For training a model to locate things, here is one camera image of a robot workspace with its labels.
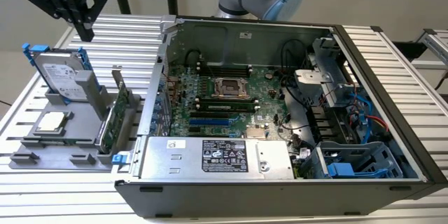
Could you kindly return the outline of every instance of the black cable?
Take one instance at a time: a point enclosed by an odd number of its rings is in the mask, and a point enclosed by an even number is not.
[[[300,44],[302,44],[302,46],[303,46],[303,48],[304,48],[304,59],[307,58],[307,46],[306,46],[306,44],[303,43],[303,41],[302,40],[299,40],[299,39],[290,39],[290,40],[287,40],[284,43],[283,43],[283,45],[282,45],[282,50],[280,50],[280,67],[282,67],[282,71],[283,71],[283,62],[284,62],[284,51],[286,51],[286,46],[287,46],[287,44],[290,43],[290,42],[292,42],[292,41],[298,41]]]
[[[188,56],[190,56],[190,54],[191,54],[192,52],[198,52],[199,54],[202,54],[202,51],[200,51],[199,49],[190,49],[190,50],[187,51],[187,53],[186,53],[184,67],[188,66],[188,64],[187,64]]]
[[[3,103],[4,105],[12,106],[12,104],[11,104],[11,103],[8,103],[8,102],[4,102],[4,101],[2,101],[2,100],[0,100],[0,103]]]
[[[303,126],[300,126],[300,127],[296,127],[296,128],[288,128],[288,127],[284,126],[284,124],[283,124],[283,120],[284,120],[284,118],[282,118],[282,120],[280,120],[280,122],[279,122],[279,125],[280,125],[286,130],[298,130],[298,129],[310,127],[310,125],[306,124],[306,125],[303,125]]]
[[[300,104],[306,109],[308,109],[308,106],[304,104],[303,101],[300,101],[300,100],[298,99],[298,97],[294,95],[292,91],[291,91],[290,88],[288,88],[288,78],[291,78],[291,77],[292,77],[292,76],[286,76],[286,77],[282,78],[282,79],[287,78],[287,83],[286,83],[287,91],[288,91],[291,97],[295,99],[295,101],[299,102],[299,104]]]
[[[442,78],[442,79],[440,79],[440,81],[439,81],[439,83],[438,83],[438,86],[435,87],[435,90],[438,90],[438,89],[440,88],[440,86],[442,86],[444,80],[446,80],[446,78]]]
[[[278,127],[278,136],[282,138],[282,140],[291,142],[291,139],[286,139],[282,135],[280,135],[280,127]]]

